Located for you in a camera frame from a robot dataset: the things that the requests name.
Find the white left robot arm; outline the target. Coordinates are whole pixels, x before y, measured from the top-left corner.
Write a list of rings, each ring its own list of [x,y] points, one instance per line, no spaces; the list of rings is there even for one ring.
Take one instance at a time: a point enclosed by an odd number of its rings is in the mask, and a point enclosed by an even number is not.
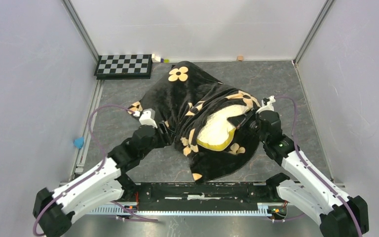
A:
[[[33,207],[33,234],[60,237],[78,219],[110,201],[130,201],[136,192],[127,171],[138,166],[150,151],[172,144],[164,121],[141,124],[132,137],[113,148],[93,168],[52,191],[43,188]]]

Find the black floral pillowcase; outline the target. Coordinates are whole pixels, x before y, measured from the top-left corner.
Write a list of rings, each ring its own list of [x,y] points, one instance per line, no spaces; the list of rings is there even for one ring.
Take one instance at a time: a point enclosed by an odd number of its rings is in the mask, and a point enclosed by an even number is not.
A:
[[[223,151],[197,144],[207,117],[230,105],[247,106],[249,111],[260,107],[249,93],[222,83],[192,62],[182,61],[131,104],[129,111],[153,109],[155,118],[165,121],[175,132],[173,146],[189,159],[194,181],[205,183],[238,171],[254,156],[260,143],[258,138],[236,129]]]

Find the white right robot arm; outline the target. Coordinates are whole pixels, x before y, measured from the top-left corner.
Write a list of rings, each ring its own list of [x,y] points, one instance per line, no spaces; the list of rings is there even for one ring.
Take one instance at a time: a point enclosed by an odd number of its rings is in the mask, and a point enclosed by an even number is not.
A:
[[[265,188],[269,200],[288,201],[312,219],[325,237],[361,237],[369,231],[367,202],[352,197],[323,175],[296,141],[283,134],[277,112],[249,111],[228,121],[258,138],[266,155],[299,181],[296,184],[283,173],[269,178]]]

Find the white yellow pillow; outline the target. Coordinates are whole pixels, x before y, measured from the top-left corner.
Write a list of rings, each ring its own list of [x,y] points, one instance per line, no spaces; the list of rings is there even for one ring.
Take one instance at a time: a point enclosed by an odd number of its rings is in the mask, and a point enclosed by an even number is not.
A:
[[[209,115],[197,135],[197,144],[212,151],[223,151],[233,140],[236,131],[236,126],[227,119],[243,115],[249,110],[247,106],[230,105]]]

